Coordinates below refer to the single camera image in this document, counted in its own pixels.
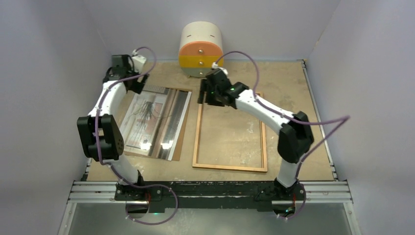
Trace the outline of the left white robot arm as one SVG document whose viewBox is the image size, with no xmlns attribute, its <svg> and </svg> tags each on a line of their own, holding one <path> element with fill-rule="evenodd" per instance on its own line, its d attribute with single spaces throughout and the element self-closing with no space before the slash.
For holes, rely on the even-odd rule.
<svg viewBox="0 0 415 235">
<path fill-rule="evenodd" d="M 149 187 L 123 154 L 124 138 L 114 115 L 129 91 L 141 94 L 149 75 L 136 68 L 134 56 L 113 55 L 111 61 L 97 103 L 76 125 L 85 156 L 108 167 L 118 178 L 118 189 L 140 200 Z"/>
</svg>

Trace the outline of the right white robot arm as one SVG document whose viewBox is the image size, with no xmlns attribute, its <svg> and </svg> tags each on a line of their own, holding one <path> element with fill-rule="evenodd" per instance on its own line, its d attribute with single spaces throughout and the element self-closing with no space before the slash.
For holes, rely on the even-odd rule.
<svg viewBox="0 0 415 235">
<path fill-rule="evenodd" d="M 311 128 L 307 125 L 307 114 L 281 109 L 259 97 L 241 82 L 232 84 L 221 69 L 212 69 L 201 80 L 198 103 L 230 106 L 254 116 L 271 128 L 278 135 L 277 151 L 282 158 L 275 178 L 276 196 L 287 199 L 294 193 L 294 187 L 298 184 L 300 159 L 314 142 Z"/>
</svg>

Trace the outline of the wooden picture frame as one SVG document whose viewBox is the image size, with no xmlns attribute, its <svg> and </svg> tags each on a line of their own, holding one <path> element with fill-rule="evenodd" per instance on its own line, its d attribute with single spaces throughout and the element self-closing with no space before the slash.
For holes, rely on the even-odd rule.
<svg viewBox="0 0 415 235">
<path fill-rule="evenodd" d="M 265 125 L 231 107 L 199 104 L 192 167 L 267 172 Z"/>
</svg>

